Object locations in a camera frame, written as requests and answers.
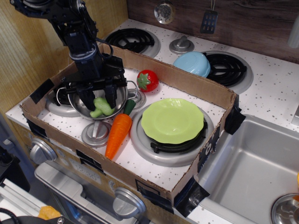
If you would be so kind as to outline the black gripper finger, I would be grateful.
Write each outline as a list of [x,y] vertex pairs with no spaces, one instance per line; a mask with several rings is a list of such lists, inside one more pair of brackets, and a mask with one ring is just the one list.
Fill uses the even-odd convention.
[[116,107],[116,99],[117,99],[117,87],[114,84],[107,85],[104,89],[105,98],[110,105],[111,108]]
[[87,109],[95,110],[94,99],[95,95],[92,90],[77,90],[77,94]]

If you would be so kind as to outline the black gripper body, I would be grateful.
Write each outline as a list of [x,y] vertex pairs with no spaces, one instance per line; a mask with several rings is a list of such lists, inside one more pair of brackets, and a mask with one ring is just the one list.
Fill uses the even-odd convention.
[[70,93],[103,90],[107,95],[115,95],[117,89],[127,86],[122,59],[114,56],[110,44],[107,46],[109,53],[101,52],[97,44],[67,45],[75,70],[62,76],[61,83]]

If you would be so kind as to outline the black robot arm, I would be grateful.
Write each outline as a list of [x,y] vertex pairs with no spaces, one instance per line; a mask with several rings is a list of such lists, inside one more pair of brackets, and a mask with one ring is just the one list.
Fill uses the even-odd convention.
[[64,77],[62,83],[68,94],[76,93],[84,105],[95,110],[94,91],[103,90],[112,109],[116,107],[117,89],[125,87],[122,59],[110,52],[101,53],[98,43],[106,41],[97,37],[96,22],[90,17],[82,0],[12,0],[10,4],[21,14],[46,19],[53,26],[77,72]]

